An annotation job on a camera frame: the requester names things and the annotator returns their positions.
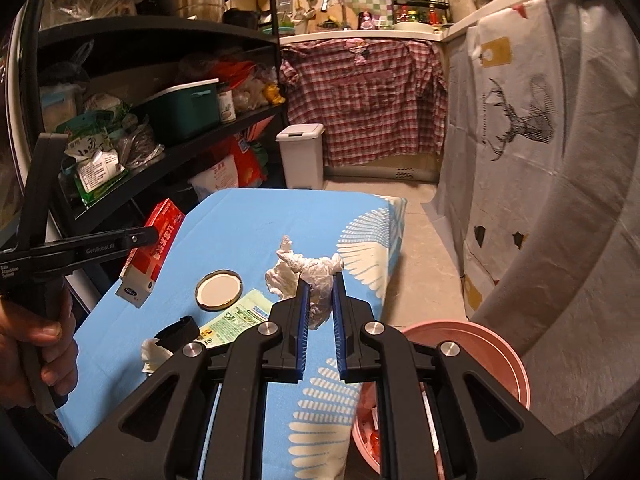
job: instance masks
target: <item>metal screw cap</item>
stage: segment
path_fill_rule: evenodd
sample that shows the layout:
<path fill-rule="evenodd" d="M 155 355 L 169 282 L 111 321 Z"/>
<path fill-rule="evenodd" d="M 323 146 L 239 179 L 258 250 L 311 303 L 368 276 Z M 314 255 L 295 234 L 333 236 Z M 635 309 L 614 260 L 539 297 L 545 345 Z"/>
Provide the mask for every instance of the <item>metal screw cap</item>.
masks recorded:
<path fill-rule="evenodd" d="M 378 335 L 385 331 L 385 326 L 379 321 L 369 321 L 364 326 L 364 330 L 371 335 Z"/>
<path fill-rule="evenodd" d="M 453 357 L 460 353 L 460 347 L 452 341 L 447 341 L 440 345 L 440 351 L 447 357 Z"/>
<path fill-rule="evenodd" d="M 258 326 L 258 332 L 262 335 L 273 335 L 278 331 L 278 326 L 272 321 L 265 321 Z"/>
<path fill-rule="evenodd" d="M 196 357 L 202 353 L 202 345 L 196 342 L 187 343 L 182 347 L 182 353 L 187 357 Z"/>

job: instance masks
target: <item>pink plastic basin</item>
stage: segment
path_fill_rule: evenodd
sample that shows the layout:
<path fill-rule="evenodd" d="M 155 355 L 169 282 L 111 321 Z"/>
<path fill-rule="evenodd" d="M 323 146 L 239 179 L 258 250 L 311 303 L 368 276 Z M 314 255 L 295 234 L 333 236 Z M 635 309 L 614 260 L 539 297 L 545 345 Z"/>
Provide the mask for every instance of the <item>pink plastic basin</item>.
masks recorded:
<path fill-rule="evenodd" d="M 488 328 L 469 321 L 440 320 L 418 323 L 404 329 L 403 333 L 410 341 L 428 346 L 436 346 L 443 341 L 458 343 L 529 409 L 529 380 L 520 358 L 504 339 Z M 371 409 L 375 405 L 375 384 L 363 384 L 351 434 L 364 460 L 380 473 L 380 464 L 369 441 L 374 430 Z M 438 472 L 440 478 L 444 478 L 439 455 L 440 452 L 436 454 Z"/>

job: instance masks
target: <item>yellow packet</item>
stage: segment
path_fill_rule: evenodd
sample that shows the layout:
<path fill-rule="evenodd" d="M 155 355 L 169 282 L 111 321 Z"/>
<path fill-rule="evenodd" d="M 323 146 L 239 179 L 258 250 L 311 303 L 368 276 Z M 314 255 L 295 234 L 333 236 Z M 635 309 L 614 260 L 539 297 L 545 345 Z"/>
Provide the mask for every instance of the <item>yellow packet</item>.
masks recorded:
<path fill-rule="evenodd" d="M 200 336 L 196 341 L 203 343 L 207 348 L 231 343 L 247 328 L 267 321 L 272 306 L 273 303 L 254 288 L 201 326 Z"/>

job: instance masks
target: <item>white bowl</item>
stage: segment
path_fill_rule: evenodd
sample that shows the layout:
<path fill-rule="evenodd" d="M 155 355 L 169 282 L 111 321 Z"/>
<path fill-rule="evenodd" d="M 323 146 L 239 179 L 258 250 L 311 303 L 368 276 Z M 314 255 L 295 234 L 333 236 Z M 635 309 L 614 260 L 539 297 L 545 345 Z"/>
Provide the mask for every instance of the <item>white bowl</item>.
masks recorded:
<path fill-rule="evenodd" d="M 394 24 L 394 30 L 407 30 L 409 32 L 435 32 L 435 29 L 428 23 L 400 22 Z"/>

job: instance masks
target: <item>red plaid shirt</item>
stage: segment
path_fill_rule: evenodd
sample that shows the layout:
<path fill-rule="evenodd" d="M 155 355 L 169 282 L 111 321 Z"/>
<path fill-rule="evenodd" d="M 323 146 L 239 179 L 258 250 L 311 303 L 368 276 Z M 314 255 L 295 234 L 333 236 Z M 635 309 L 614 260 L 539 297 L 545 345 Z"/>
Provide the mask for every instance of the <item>red plaid shirt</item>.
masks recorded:
<path fill-rule="evenodd" d="M 431 43 L 307 41 L 284 46 L 282 59 L 289 121 L 324 124 L 325 165 L 441 153 L 447 89 Z"/>

